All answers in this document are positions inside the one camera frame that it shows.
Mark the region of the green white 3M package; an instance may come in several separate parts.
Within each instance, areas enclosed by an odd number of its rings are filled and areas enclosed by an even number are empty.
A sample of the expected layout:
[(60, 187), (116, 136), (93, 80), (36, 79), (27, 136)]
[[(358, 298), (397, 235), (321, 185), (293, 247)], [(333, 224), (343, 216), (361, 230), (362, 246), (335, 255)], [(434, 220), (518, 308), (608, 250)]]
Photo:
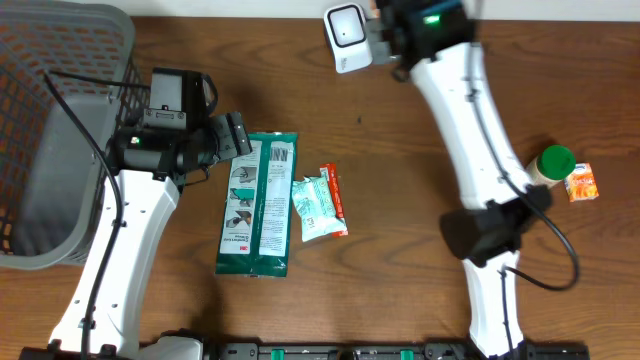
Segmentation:
[(288, 272), (296, 133), (253, 133), (231, 162), (217, 275), (284, 278)]

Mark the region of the green lid cream jar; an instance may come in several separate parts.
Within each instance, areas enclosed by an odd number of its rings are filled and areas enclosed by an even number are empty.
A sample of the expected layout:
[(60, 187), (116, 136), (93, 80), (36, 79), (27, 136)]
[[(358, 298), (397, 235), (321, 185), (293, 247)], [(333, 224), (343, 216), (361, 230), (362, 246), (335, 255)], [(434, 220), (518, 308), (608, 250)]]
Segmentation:
[(529, 163), (526, 171), (534, 185), (552, 188), (569, 176), (575, 166), (576, 158), (568, 147), (551, 145)]

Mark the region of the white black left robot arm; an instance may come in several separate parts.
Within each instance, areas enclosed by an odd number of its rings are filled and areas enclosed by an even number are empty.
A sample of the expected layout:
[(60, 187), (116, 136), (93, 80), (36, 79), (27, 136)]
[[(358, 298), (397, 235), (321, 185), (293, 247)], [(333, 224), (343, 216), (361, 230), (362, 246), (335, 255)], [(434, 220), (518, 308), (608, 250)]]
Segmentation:
[(44, 348), (25, 347), (20, 360), (209, 359), (215, 349), (190, 330), (139, 341), (140, 315), (159, 241), (187, 174), (252, 151), (242, 117), (218, 115), (218, 90), (205, 73), (156, 67), (148, 105), (132, 125), (100, 146), (59, 92), (61, 109), (103, 169), (98, 226), (72, 301)]

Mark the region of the red snack stick packet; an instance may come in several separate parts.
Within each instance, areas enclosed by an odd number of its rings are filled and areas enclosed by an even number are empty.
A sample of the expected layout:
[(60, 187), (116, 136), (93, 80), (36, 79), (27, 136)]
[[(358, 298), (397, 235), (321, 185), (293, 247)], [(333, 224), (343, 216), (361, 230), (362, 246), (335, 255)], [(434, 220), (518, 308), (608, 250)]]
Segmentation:
[(331, 231), (333, 237), (347, 236), (349, 231), (344, 216), (336, 165), (334, 163), (326, 163), (319, 170), (322, 200), (326, 203), (324, 212), (328, 217), (328, 230)]

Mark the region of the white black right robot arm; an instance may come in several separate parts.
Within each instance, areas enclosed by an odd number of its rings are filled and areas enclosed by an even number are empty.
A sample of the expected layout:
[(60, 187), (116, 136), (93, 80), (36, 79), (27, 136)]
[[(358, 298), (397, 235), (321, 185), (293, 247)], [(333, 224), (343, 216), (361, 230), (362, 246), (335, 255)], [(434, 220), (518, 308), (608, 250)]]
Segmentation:
[(439, 220), (464, 267), (469, 338), (483, 359), (529, 359), (518, 324), (515, 270), (522, 236), (552, 204), (514, 153), (486, 79), (476, 21), (459, 1), (375, 0), (375, 33), (416, 86), (451, 159), (461, 208)]

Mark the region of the orange small box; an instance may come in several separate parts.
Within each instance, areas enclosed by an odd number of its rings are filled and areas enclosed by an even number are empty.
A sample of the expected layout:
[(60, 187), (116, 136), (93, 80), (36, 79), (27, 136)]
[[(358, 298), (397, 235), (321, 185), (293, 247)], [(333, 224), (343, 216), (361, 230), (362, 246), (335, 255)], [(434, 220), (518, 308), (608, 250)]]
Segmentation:
[(379, 17), (380, 16), (380, 11), (379, 11), (379, 8), (377, 6), (376, 0), (370, 0), (370, 7), (371, 7), (372, 15), (374, 17)]
[(577, 163), (564, 179), (570, 202), (593, 200), (599, 196), (596, 180), (589, 163)]

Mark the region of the white teal wipes packet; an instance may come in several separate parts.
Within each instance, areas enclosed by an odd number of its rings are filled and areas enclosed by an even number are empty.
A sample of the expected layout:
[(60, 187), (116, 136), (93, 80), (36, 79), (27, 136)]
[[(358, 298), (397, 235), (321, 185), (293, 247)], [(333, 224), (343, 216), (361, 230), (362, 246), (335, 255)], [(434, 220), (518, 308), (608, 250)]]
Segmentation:
[(347, 229), (346, 223), (338, 218), (329, 184), (324, 177), (294, 181), (292, 199), (301, 219), (303, 242)]

